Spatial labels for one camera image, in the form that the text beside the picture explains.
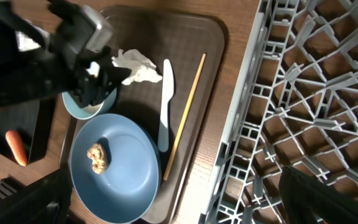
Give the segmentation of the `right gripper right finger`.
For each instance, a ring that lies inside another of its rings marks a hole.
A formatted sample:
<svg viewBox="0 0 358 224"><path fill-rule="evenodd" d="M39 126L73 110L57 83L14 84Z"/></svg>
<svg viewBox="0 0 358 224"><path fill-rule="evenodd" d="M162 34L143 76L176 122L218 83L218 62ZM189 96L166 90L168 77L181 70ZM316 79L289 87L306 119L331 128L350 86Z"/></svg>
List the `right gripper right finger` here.
<svg viewBox="0 0 358 224"><path fill-rule="evenodd" d="M285 166L279 192L290 223L358 223L358 201L303 172Z"/></svg>

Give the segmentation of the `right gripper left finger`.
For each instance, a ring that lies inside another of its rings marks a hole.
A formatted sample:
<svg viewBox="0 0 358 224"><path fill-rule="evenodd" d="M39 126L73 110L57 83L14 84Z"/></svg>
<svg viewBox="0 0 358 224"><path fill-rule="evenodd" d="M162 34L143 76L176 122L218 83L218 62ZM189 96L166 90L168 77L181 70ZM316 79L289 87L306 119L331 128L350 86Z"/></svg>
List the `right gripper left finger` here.
<svg viewBox="0 0 358 224"><path fill-rule="evenodd" d="M58 169L0 199L0 223L66 223L72 184Z"/></svg>

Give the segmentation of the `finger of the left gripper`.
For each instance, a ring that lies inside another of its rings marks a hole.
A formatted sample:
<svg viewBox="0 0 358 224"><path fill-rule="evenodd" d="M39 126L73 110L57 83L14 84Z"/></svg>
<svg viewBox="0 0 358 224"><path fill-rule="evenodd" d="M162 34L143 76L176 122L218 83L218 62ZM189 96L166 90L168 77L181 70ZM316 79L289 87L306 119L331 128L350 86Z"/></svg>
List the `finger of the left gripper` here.
<svg viewBox="0 0 358 224"><path fill-rule="evenodd" d="M113 91L130 76L132 70L129 68L115 67L114 65L104 68L104 89L108 92Z"/></svg>

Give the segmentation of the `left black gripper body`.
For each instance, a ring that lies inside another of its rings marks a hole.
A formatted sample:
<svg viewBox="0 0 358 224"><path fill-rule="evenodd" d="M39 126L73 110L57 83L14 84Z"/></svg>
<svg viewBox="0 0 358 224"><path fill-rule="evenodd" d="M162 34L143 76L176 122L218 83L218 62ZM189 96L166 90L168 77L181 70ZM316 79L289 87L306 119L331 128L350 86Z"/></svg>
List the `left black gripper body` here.
<svg viewBox="0 0 358 224"><path fill-rule="evenodd" d="M100 104L114 90L112 78L101 65L97 77L87 71L92 62L106 58L110 53L111 48L104 46L100 52L90 53L82 58L73 48L63 48L63 56L76 81L69 94L80 108Z"/></svg>

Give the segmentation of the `white tissue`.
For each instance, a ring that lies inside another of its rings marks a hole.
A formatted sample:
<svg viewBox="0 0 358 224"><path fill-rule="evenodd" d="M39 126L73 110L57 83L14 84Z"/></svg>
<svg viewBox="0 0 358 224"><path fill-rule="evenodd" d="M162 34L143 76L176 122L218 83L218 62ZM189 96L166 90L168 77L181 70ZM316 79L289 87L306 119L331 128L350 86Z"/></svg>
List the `white tissue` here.
<svg viewBox="0 0 358 224"><path fill-rule="evenodd" d="M136 49L130 49L126 52L119 49L118 56L112 56L111 60L115 67L131 70L131 74L121 82L123 85L130 85L133 82L158 83L163 79L156 71L156 64Z"/></svg>

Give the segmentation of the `orange carrot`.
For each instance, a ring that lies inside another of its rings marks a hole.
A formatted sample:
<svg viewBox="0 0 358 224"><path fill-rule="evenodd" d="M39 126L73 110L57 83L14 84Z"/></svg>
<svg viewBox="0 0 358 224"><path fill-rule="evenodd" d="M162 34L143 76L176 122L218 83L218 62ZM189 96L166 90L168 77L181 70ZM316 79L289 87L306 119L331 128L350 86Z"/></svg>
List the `orange carrot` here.
<svg viewBox="0 0 358 224"><path fill-rule="evenodd" d="M25 152L24 142L20 134L16 130L9 130L6 132L5 138L16 162L20 166L26 166L28 159Z"/></svg>

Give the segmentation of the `dark blue plate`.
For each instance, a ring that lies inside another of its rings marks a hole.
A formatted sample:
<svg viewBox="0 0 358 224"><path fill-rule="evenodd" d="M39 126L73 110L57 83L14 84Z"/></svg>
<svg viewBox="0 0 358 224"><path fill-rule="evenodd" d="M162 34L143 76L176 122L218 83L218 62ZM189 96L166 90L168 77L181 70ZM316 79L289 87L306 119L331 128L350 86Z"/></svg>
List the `dark blue plate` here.
<svg viewBox="0 0 358 224"><path fill-rule="evenodd" d="M108 168L96 174L88 149L100 143ZM69 160L74 188L85 207L109 223L131 223L151 206L160 185L160 158L149 134L129 118L102 114L79 131Z"/></svg>

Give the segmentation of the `foil snack wrapper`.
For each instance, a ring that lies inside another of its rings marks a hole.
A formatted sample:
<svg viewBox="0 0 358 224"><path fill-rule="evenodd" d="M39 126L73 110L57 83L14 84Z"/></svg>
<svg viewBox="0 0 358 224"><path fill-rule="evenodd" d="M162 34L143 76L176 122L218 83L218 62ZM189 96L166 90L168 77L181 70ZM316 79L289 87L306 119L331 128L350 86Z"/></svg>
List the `foil snack wrapper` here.
<svg viewBox="0 0 358 224"><path fill-rule="evenodd" d="M47 32L46 30L42 29L41 27L33 24L30 20L26 19L25 21L27 23L29 23L30 25L32 25L35 29L37 29L41 33L41 35L44 38L46 44L49 42L49 38L50 38L50 33L49 32ZM36 43L36 41L34 41L30 37L28 37L23 32L16 31L16 39L17 39L18 49L19 49L20 52L26 52L26 51L41 48L41 45Z"/></svg>

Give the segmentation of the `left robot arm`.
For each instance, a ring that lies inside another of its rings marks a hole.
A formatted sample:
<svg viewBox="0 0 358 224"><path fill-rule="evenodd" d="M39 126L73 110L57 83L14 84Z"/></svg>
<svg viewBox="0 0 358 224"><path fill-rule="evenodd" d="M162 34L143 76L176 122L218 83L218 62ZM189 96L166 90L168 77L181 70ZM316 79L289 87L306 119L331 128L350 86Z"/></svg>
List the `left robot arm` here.
<svg viewBox="0 0 358 224"><path fill-rule="evenodd" d="M130 74L111 62L110 23L89 6L50 1L61 18L45 35L0 1L0 107L63 92L83 108L97 105Z"/></svg>

